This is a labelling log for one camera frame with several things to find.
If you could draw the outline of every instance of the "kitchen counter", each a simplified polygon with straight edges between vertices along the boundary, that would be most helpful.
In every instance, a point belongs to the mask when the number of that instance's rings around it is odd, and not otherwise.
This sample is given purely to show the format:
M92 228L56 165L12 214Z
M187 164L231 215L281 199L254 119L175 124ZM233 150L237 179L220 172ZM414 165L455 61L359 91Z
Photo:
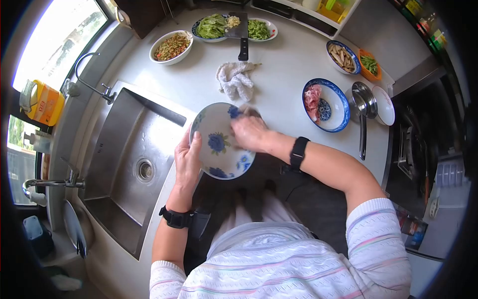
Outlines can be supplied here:
M194 40L191 52L180 63L172 66L155 64L149 59L153 43L162 35L174 30L191 30L202 17L219 10L184 11L173 21L162 23L145 39L131 39L115 58L106 74L109 86L117 81L125 82L134 89L165 98L182 106L194 115L203 107L214 102L229 102L226 95L218 91L215 79L217 68L224 62L237 61L239 40L227 39L220 43L203 43ZM262 63L251 75L254 82L254 97L251 105L262 114L267 125L291 136L305 136L310 140L346 152L362 162L382 182L385 170L389 128L376 121L367 123L367 159L359 158L358 123L350 121L338 133L327 133L317 128L307 117L302 105L302 89L313 78L325 78L334 82L345 93L355 81L362 81L370 88L374 84L361 75L345 75L336 71L327 61L326 42L322 35L287 19L247 9L249 16L265 18L278 28L278 36L265 43L249 43L249 61ZM356 51L357 48L342 39ZM380 82L387 90L393 81L387 74ZM103 100L98 105L105 105ZM233 102L240 106L242 102ZM84 153L91 130L86 129L80 152ZM81 165L79 157L77 166ZM159 209L165 204L175 180L175 167L171 168L151 217L139 261L118 245L91 217L96 242L86 259L90 280L110 298L147 298L151 266L151 246L161 217ZM74 192L74 201L80 202Z

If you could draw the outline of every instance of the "orange basket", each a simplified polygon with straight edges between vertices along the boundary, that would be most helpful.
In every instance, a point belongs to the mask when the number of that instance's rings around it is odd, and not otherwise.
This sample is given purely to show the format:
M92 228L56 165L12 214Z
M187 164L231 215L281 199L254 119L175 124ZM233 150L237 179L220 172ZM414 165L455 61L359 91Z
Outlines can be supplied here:
M362 74L362 76L365 77L365 79L367 79L368 81L382 80L382 69L380 68L380 65L377 63L377 76L374 76L372 73L370 73L369 70L367 70L363 66L360 56L369 56L369 57L372 57L373 59L375 59L375 57L372 55L372 53L369 53L365 50L362 50L362 49L358 50L358 59L359 59L358 61L360 62L360 66L361 66L360 73Z

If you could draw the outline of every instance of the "soap dispenser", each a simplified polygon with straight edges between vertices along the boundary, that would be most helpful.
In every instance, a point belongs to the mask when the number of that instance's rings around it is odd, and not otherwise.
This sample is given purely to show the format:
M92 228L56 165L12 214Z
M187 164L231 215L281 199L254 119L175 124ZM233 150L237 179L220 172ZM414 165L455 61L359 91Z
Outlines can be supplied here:
M50 145L52 143L52 136L50 134L35 130L35 133L31 133L30 135L24 133L23 139L28 140L30 144L33 145L34 151L45 154L51 153Z

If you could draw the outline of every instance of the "black watch strap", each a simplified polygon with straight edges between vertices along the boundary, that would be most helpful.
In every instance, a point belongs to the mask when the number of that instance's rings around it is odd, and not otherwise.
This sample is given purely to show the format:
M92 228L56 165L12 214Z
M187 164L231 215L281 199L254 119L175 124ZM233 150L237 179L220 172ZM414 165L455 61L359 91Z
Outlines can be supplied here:
M159 215L166 219L169 226L174 228L189 227L193 219L193 212L178 213L173 210L167 210L166 206L162 207L159 211Z
M305 157L305 146L310 140L305 137L299 137L295 140L291 151L291 170L300 172L300 164Z

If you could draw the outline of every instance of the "woman's right hand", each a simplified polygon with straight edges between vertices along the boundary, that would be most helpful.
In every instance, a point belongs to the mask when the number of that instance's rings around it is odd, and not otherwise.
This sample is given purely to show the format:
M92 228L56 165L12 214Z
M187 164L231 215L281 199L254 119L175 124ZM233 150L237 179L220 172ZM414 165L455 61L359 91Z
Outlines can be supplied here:
M231 127L240 147L256 153L266 152L266 137L271 131L262 118L242 115L231 121Z

